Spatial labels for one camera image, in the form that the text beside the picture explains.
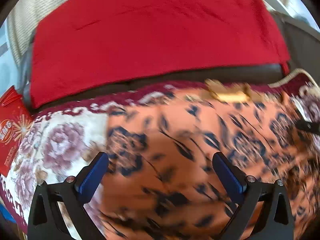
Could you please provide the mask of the floral plush blanket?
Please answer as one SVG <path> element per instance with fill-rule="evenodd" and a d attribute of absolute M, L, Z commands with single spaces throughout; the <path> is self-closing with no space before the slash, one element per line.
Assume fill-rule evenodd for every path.
<path fill-rule="evenodd" d="M 18 225 L 23 229 L 28 228 L 37 185 L 44 181 L 47 184 L 62 183 L 68 176 L 78 174 L 83 167 L 89 165 L 99 152 L 106 153 L 107 121 L 112 108 L 150 105 L 184 89 L 201 89 L 204 97 L 233 103 L 272 101 L 286 93 L 296 107 L 297 120 L 319 122 L 319 85 L 314 81 L 306 82 L 299 88 L 297 95 L 284 90 L 276 93 L 259 92 L 248 84 L 224 86 L 214 80 L 205 81 L 202 87 L 177 87 L 168 83 L 150 93 L 140 94 L 138 90 L 125 92 L 124 96 L 127 98 L 123 102 L 109 96 L 100 96 L 76 101 L 62 109 L 49 108 L 35 115 L 31 128 L 20 143 L 9 174 L 1 177 L 1 195 Z M 319 152 L 319 136 L 304 133 L 311 137 L 313 149 Z M 84 209 L 103 234 L 101 182 Z"/>

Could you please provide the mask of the dark brown sofa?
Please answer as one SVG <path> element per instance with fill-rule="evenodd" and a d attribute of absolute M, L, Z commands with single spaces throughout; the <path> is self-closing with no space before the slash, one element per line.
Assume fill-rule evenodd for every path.
<path fill-rule="evenodd" d="M 96 98 L 98 96 L 115 98 L 117 101 L 126 100 L 124 93 L 138 90 L 140 94 L 150 93 L 165 84 L 177 87 L 202 87 L 206 79 L 218 80 L 224 85 L 248 83 L 259 92 L 276 93 L 284 90 L 297 95 L 299 88 L 306 82 L 314 81 L 319 84 L 319 32 L 305 22 L 291 18 L 278 12 L 272 13 L 276 24 L 288 46 L 291 60 L 290 74 L 283 74 L 278 64 L 265 64 L 250 67 L 217 67 L 199 70 L 189 70 L 169 73 L 154 77 L 146 77 L 124 82 L 101 85 L 61 98 L 50 100 L 39 107 L 31 106 L 31 56 L 35 33 L 31 33 L 29 48 L 22 57 L 21 87 L 18 93 L 31 113 L 37 113 L 49 107 L 65 108 L 76 101 Z"/>

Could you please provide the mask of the cream mesh curtain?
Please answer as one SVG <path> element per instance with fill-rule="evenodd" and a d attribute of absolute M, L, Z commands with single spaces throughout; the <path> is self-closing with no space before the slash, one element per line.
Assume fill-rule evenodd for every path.
<path fill-rule="evenodd" d="M 7 17 L 10 50 L 16 65 L 29 47 L 31 33 L 39 22 L 68 0 L 19 0 Z"/>

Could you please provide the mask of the red blanket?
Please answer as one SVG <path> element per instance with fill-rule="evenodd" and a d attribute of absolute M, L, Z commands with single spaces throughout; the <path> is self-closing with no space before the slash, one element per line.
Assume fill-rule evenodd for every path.
<path fill-rule="evenodd" d="M 31 106 L 180 70 L 279 64 L 285 41 L 262 0 L 68 0 L 35 31 Z"/>

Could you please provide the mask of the orange floral garment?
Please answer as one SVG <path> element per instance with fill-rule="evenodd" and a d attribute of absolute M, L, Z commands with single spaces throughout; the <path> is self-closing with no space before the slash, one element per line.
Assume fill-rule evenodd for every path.
<path fill-rule="evenodd" d="M 212 168 L 216 152 L 261 182 L 287 189 L 294 237 L 319 211 L 319 152 L 296 130 L 291 98 L 220 102 L 184 89 L 145 106 L 114 107 L 102 180 L 107 239 L 214 239 L 237 205 Z"/>

